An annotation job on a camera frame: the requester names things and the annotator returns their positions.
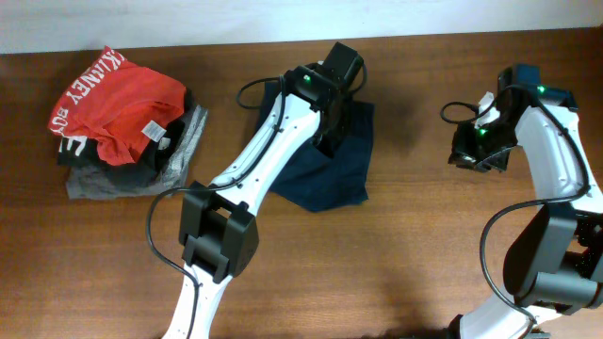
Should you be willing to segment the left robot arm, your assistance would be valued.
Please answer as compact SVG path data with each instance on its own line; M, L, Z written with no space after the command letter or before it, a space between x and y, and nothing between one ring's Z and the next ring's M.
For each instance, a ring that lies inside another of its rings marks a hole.
M259 244L256 215L288 160L312 139L336 132L364 60L336 43L326 58L277 77L278 92L265 121L236 160L209 186L181 188L178 241L184 276L168 338L206 338L229 282Z

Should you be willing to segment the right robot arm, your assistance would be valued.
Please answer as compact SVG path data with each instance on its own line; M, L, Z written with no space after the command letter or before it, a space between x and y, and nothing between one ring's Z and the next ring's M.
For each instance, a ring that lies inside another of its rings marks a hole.
M495 213L479 244L481 271L493 294L457 315L446 338L543 338L543 323L602 305L602 190L579 136L572 91L546 86L536 66L514 64L497 77L497 92L456 121L448 162L460 169L504 171L511 150L528 159L535 197ZM503 285L490 274L486 243L494 224L519 209L537 212L509 247Z

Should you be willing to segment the navy blue shorts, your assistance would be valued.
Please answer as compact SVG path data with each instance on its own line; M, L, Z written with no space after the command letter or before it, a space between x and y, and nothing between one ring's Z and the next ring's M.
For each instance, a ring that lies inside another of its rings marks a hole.
M324 212L368 200L367 174L374 144L372 103L352 102L350 129L336 146L303 144L270 191L310 212Z

